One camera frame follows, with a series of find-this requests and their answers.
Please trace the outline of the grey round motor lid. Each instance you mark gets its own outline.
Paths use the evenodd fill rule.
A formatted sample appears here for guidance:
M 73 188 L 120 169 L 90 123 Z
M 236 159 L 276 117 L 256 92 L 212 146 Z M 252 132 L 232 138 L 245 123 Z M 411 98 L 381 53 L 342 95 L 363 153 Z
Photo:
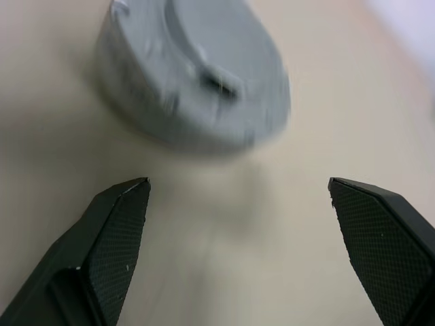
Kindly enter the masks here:
M 247 0 L 111 0 L 96 64 L 120 113 L 181 151 L 247 151 L 288 124 L 289 77 Z

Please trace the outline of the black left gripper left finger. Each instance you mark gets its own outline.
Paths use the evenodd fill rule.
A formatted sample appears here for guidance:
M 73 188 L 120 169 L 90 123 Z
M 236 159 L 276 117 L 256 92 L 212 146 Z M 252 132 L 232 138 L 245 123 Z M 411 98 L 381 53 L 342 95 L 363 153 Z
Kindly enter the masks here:
M 0 326 L 117 326 L 139 257 L 147 178 L 97 194 L 47 250 Z

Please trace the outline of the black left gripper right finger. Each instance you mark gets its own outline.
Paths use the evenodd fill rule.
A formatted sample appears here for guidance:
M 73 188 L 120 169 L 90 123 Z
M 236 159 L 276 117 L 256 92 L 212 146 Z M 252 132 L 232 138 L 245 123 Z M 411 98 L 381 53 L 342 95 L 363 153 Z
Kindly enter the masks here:
M 349 261 L 383 326 L 435 326 L 435 228 L 400 194 L 332 177 Z

